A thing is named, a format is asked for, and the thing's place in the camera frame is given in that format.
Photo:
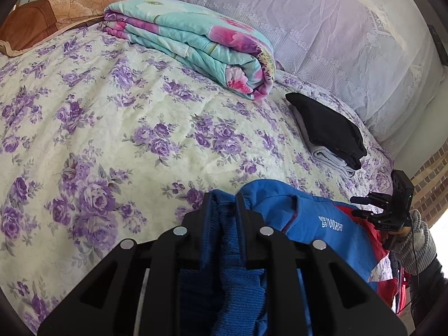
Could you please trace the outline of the gloved right hand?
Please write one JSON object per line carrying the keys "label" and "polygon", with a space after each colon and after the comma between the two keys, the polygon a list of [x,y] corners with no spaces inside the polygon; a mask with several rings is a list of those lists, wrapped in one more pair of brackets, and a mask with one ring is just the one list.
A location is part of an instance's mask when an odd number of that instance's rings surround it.
{"label": "gloved right hand", "polygon": [[412,227],[409,233],[390,247],[403,268],[410,275],[423,272],[436,258],[437,251],[428,225],[421,219],[417,209],[410,211]]}

